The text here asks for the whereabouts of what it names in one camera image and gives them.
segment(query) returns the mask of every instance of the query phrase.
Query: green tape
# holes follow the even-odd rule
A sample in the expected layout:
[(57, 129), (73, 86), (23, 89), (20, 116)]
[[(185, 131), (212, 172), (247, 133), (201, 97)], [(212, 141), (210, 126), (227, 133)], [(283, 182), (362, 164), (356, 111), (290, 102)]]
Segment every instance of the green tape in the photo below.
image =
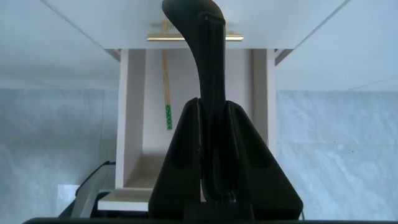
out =
[(173, 129), (172, 124), (172, 107), (170, 105), (166, 105), (166, 122), (167, 122), (167, 129)]

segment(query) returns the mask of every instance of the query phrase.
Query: black object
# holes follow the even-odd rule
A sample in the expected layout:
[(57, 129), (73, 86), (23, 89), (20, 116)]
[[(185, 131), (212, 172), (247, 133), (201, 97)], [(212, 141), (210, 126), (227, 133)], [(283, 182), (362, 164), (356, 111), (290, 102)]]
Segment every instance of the black object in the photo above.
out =
[(106, 161), (103, 164), (99, 165), (92, 173), (89, 174), (88, 177), (86, 177), (86, 179), (83, 181), (83, 183), (80, 184), (80, 186), (76, 189), (75, 192), (75, 197), (77, 196), (77, 194), (79, 193), (79, 190), (81, 189), (81, 187), (97, 172), (99, 171), (99, 169), (103, 166), (106, 165), (116, 165), (116, 162), (111, 162), (111, 161)]
[[(57, 218), (33, 218), (25, 222), (25, 224), (180, 224), (183, 222), (176, 222), (173, 220), (131, 220), (122, 218), (71, 218), (71, 219), (57, 219)], [(253, 222), (234, 222), (240, 224), (253, 224)], [(297, 220), (281, 220), (281, 221), (259, 221), (258, 224), (396, 224), (397, 221), (297, 221)]]
[[(216, 206), (219, 213), (212, 215), (220, 221), (220, 216), (239, 216), (236, 207), (250, 205), (254, 217), (243, 215), (246, 220), (298, 219), (300, 197), (242, 107), (226, 101), (221, 10), (211, 0), (164, 0), (162, 9), (192, 51), (201, 98), (183, 109), (149, 201), (149, 216), (183, 220), (187, 209)], [(200, 203), (200, 182), (211, 205)]]

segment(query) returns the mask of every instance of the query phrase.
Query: metal rod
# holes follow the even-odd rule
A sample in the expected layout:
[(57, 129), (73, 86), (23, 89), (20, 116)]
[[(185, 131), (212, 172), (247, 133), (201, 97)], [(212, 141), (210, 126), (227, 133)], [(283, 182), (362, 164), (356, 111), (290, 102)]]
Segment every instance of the metal rod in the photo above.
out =
[[(242, 34), (227, 34), (226, 41), (243, 41)], [(185, 41), (181, 34), (148, 34), (147, 41)]]

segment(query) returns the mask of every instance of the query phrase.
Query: marble wall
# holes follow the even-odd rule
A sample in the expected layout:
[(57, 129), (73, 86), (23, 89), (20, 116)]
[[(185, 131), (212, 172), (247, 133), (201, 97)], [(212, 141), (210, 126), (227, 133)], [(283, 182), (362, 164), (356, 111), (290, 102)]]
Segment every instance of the marble wall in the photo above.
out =
[(59, 215), (63, 189), (115, 160), (117, 111), (116, 91), (0, 89), (0, 223)]
[(398, 219), (398, 93), (280, 91), (277, 110), (306, 219)]
[[(397, 102), (393, 92), (278, 92), (277, 159), (307, 219), (398, 218)], [(0, 90), (0, 223), (57, 216), (65, 189), (114, 161), (117, 107), (116, 91)]]

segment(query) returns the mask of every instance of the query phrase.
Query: wooden stick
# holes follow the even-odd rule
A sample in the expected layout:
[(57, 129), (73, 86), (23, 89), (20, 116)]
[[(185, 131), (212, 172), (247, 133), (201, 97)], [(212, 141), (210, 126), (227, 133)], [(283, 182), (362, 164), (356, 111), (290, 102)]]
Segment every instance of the wooden stick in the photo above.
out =
[[(169, 23), (167, 21), (163, 21), (162, 26), (163, 34), (167, 33), (167, 29), (169, 28)], [(163, 57), (163, 85), (164, 85), (164, 97), (165, 97), (165, 104), (166, 104), (166, 125), (167, 129), (173, 129), (172, 124), (172, 109), (171, 109), (171, 102), (170, 102), (170, 85), (169, 85), (169, 67), (167, 65), (167, 52), (166, 50), (162, 50), (162, 57)]]

